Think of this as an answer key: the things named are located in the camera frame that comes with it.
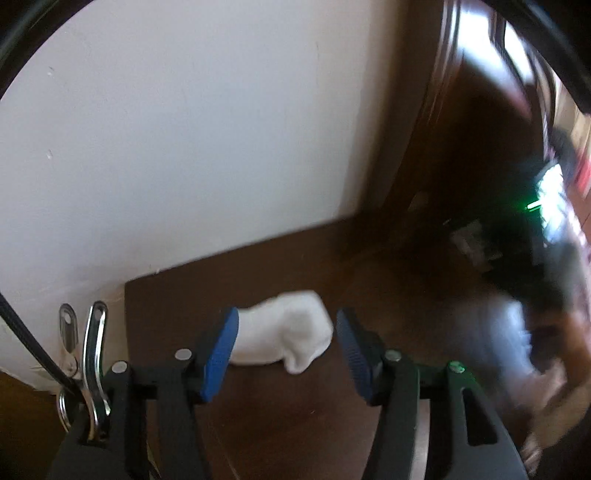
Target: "metal bolt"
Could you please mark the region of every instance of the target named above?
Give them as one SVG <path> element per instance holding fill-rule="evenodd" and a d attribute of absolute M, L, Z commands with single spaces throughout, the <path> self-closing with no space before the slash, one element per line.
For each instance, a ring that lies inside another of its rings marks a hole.
<path fill-rule="evenodd" d="M 399 362 L 402 358 L 402 354 L 398 350 L 386 350 L 384 358 L 388 362 Z"/>
<path fill-rule="evenodd" d="M 177 360 L 189 360 L 192 355 L 193 355 L 192 351 L 189 350 L 188 348 L 181 348 L 176 351 L 176 353 L 174 354 L 174 357 Z"/>
<path fill-rule="evenodd" d="M 113 371 L 113 373 L 122 374 L 127 370 L 127 362 L 124 362 L 123 360 L 115 362 L 111 367 L 111 370 Z"/>
<path fill-rule="evenodd" d="M 449 362 L 449 370 L 455 374 L 462 374 L 466 371 L 466 368 L 460 362 L 454 360 L 453 362 Z"/>

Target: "person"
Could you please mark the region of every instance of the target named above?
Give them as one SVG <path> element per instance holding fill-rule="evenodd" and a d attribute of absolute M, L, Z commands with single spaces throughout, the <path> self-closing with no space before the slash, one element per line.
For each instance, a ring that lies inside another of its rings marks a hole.
<path fill-rule="evenodd" d="M 535 411 L 521 454 L 536 480 L 591 476 L 591 348 L 589 322 L 574 310 L 545 312 L 538 328 L 558 333 L 560 367 L 566 382 L 550 401 Z"/>

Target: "white wall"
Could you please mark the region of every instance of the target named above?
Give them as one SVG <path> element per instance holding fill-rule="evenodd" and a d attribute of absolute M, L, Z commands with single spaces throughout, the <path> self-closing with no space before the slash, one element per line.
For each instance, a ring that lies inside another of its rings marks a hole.
<path fill-rule="evenodd" d="M 352 214 L 401 3 L 96 0 L 59 29 L 0 102 L 0 288 L 46 350 L 64 301 L 110 304 L 110 362 L 127 280 Z M 46 387 L 32 365 L 1 324 L 0 367 Z"/>

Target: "metal hook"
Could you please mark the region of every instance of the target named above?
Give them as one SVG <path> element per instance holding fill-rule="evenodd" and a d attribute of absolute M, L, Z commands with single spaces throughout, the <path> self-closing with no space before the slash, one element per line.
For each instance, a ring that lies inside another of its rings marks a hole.
<path fill-rule="evenodd" d="M 88 314 L 82 360 L 78 361 L 75 353 L 78 343 L 76 314 L 68 304 L 63 304 L 59 312 L 60 333 L 64 348 L 74 356 L 76 361 L 76 369 L 72 376 L 78 370 L 82 374 L 82 379 L 77 378 L 76 382 L 80 386 L 90 417 L 89 440 L 98 435 L 111 413 L 109 399 L 102 387 L 103 338 L 107 317 L 107 305 L 102 301 L 95 302 Z M 60 391 L 56 402 L 61 424 L 66 431 L 69 431 L 73 422 L 72 418 L 79 408 L 79 404 L 64 389 Z"/>
<path fill-rule="evenodd" d="M 89 438 L 94 438 L 96 431 L 100 430 L 111 413 L 109 400 L 102 386 L 103 337 L 107 315 L 107 305 L 102 301 L 96 301 L 90 308 L 82 350 L 82 394 L 91 419 Z"/>

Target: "dark wooden surface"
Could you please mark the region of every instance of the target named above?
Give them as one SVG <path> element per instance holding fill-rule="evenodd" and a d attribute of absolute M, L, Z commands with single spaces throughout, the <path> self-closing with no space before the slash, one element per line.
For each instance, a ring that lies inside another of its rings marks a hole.
<path fill-rule="evenodd" d="M 45 478 L 64 437 L 55 398 L 0 372 L 0 478 Z"/>
<path fill-rule="evenodd" d="M 345 253 L 351 228 L 351 221 L 339 222 L 131 281 L 125 291 L 131 361 L 171 359 L 224 307 L 312 289 L 332 318 L 338 307 L 354 307 L 368 328 L 418 362 L 464 361 L 508 424 L 522 427 L 506 385 L 523 374 L 524 352 L 511 340 L 511 303 L 445 244 L 397 254 L 373 245 L 351 257 Z M 149 418 L 157 455 L 153 411 Z M 214 479 L 359 479 L 378 411 L 357 397 L 333 341 L 298 376 L 281 364 L 230 367 L 220 394 L 197 409 L 197 419 Z"/>

